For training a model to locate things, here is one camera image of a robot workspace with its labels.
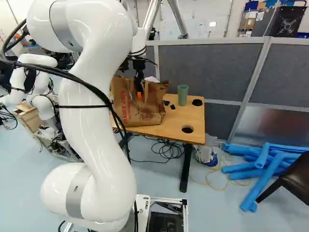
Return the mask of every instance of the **round hole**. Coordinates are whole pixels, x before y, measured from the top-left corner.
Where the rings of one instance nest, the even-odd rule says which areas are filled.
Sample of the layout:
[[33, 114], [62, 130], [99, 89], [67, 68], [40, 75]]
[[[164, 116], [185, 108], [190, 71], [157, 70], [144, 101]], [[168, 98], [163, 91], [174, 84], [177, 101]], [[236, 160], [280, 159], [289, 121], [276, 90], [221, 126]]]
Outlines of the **round hole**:
[[203, 105], [203, 102], [200, 99], [194, 99], [193, 102], [192, 102], [192, 105], [201, 106], [201, 105]]
[[182, 128], [182, 131], [184, 132], [184, 133], [186, 133], [186, 134], [191, 134], [192, 132], [193, 132], [193, 127], [191, 127], [191, 126], [188, 126], [188, 125], [185, 125], [185, 126], [183, 126], [183, 128]]

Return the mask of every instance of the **brown paper bag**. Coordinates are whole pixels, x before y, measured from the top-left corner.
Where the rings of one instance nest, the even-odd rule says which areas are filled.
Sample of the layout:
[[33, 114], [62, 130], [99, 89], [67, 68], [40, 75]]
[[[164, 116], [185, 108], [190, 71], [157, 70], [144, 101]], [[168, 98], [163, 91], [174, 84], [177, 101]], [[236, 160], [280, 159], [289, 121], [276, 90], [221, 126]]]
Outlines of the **brown paper bag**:
[[142, 81], [144, 92], [139, 100], [134, 79], [115, 76], [111, 88], [113, 108], [126, 126], [158, 125], [165, 115], [163, 96], [169, 82], [154, 83]]

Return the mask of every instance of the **gray floor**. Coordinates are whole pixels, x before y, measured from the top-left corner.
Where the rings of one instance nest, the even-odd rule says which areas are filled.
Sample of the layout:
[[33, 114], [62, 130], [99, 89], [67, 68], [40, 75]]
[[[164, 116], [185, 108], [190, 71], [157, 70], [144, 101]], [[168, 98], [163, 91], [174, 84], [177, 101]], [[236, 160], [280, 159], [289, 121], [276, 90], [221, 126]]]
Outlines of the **gray floor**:
[[[130, 142], [131, 156], [137, 160], [162, 160], [151, 152], [152, 141], [141, 136]], [[54, 158], [19, 125], [15, 130], [0, 127], [0, 231], [56, 232], [61, 218], [44, 208], [39, 198], [44, 177], [65, 161]], [[133, 163], [138, 191], [154, 197], [187, 198], [189, 231], [201, 232], [305, 232], [309, 228], [309, 207], [284, 189], [262, 202], [257, 213], [244, 213], [239, 204], [250, 186], [229, 184], [225, 191], [214, 191], [189, 181], [188, 192], [181, 193], [179, 175], [183, 159], [168, 164]], [[208, 169], [191, 166], [191, 176], [205, 182]], [[216, 188], [225, 185], [221, 172], [209, 175]]]

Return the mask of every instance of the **cardboard box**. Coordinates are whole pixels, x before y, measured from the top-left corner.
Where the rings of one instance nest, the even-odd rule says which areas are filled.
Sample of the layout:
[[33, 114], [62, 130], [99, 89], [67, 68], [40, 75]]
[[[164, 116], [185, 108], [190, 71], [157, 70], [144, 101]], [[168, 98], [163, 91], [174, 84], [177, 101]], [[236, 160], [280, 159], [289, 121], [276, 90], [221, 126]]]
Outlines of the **cardboard box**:
[[42, 120], [39, 118], [39, 111], [37, 108], [29, 107], [25, 101], [18, 105], [12, 113], [17, 118], [18, 122], [32, 133], [36, 132], [39, 126], [43, 124]]
[[266, 2], [259, 2], [259, 4], [257, 5], [257, 10], [261, 10], [266, 8]]
[[240, 29], [253, 29], [255, 18], [244, 18], [241, 22]]

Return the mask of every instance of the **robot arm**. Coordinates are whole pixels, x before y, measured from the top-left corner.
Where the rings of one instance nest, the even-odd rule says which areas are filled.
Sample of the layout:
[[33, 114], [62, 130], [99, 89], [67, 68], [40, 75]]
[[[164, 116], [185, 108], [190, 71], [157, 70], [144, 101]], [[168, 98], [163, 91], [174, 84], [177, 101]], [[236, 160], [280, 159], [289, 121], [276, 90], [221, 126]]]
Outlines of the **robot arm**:
[[[49, 67], [56, 67], [57, 61], [48, 56], [35, 55], [35, 54], [22, 54], [18, 61], [30, 64], [41, 64]], [[6, 105], [18, 105], [24, 98], [24, 82], [26, 74], [24, 68], [20, 67], [12, 72], [10, 83], [12, 90], [10, 95], [7, 97]], [[36, 107], [39, 111], [39, 117], [42, 121], [52, 128], [53, 132], [57, 132], [55, 112], [52, 102], [46, 97], [41, 96], [46, 90], [49, 83], [49, 74], [44, 72], [37, 72], [37, 76], [33, 86], [33, 92], [28, 94], [27, 103]]]
[[[116, 0], [36, 0], [27, 16], [32, 38], [56, 52], [81, 51], [70, 73], [109, 95], [132, 47], [132, 22]], [[59, 105], [102, 105], [86, 87], [64, 79]], [[119, 231], [136, 196], [132, 168], [119, 147], [108, 108], [60, 108], [63, 132], [84, 163], [54, 169], [41, 197], [52, 212], [96, 231]]]

